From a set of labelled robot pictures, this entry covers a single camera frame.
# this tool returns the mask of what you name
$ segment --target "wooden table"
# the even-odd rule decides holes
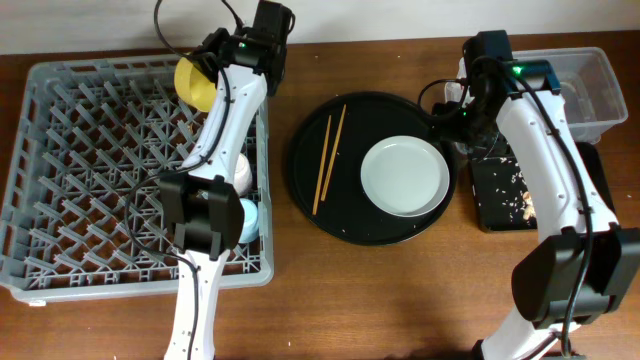
[[[620,223],[640,225],[640,32],[513,36],[514,50],[597,46],[607,53],[629,119],[598,149]],[[455,76],[463,38],[293,45],[270,103],[270,166],[276,272],[260,288],[225,290],[218,301],[218,359],[405,359],[466,352],[511,307],[513,267],[536,233],[478,229],[468,173],[444,216],[402,244],[368,248],[313,226],[283,181],[285,148],[305,116],[337,94],[379,90],[415,99],[431,80]],[[0,57],[0,178],[12,152],[27,70],[35,62],[158,51]],[[441,92],[430,100],[441,99]],[[3,359],[160,359],[175,296],[83,301],[29,308],[0,291]],[[640,285],[620,310],[572,336],[590,359],[640,355]]]

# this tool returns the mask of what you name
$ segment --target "white wall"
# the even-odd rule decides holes
[[[257,0],[229,0],[252,20]],[[640,29],[640,0],[282,0],[297,15],[291,43]],[[158,48],[155,0],[0,0],[0,54]],[[217,0],[165,0],[161,28],[195,46],[232,28]]]

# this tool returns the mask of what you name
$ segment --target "gray dish rack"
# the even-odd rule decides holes
[[[37,306],[177,291],[175,261],[134,248],[122,219],[132,186],[179,166],[206,118],[175,93],[177,61],[160,55],[30,70],[0,220],[0,285],[14,298]],[[223,288],[273,277],[267,118],[265,102],[243,146],[259,240],[232,251]],[[147,246],[172,251],[159,190],[143,192],[127,221]]]

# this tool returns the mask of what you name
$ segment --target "pair of chopsticks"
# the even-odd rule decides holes
[[[327,177],[324,179],[324,187],[322,187],[322,174],[324,173],[324,162],[327,157],[327,145],[329,145],[329,130],[331,128],[331,115],[329,115],[329,121],[327,122],[327,132],[324,135],[324,146],[322,147],[322,158],[320,158],[320,171],[318,172],[318,183],[316,185],[316,196],[313,200],[313,216],[318,212],[318,199],[324,201],[327,197],[327,190],[329,189],[329,180],[331,180],[331,172],[333,170],[333,162],[336,159],[336,152],[338,151],[338,143],[340,142],[340,134],[342,133],[342,122],[344,121],[344,114],[347,112],[347,104],[342,108],[342,116],[340,116],[340,123],[338,124],[338,132],[336,133],[336,140],[333,142],[333,151],[331,152],[331,160],[329,160],[329,169],[327,170]]]

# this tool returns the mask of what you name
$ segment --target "plastic crate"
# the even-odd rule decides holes
[[[574,141],[596,143],[610,127],[627,119],[629,113],[616,74],[600,48],[515,51],[518,60],[548,60],[560,81],[569,130]],[[460,59],[458,78],[466,76]],[[445,87],[447,101],[462,96],[459,84]]]
[[[141,253],[123,225],[124,199],[145,174],[179,166],[206,114],[173,88],[174,55],[52,62],[29,72],[0,220],[0,285],[32,305],[172,293],[175,261]],[[273,277],[267,107],[243,152],[253,171],[260,239],[239,244],[223,288]],[[139,239],[173,250],[154,184],[127,219]]]

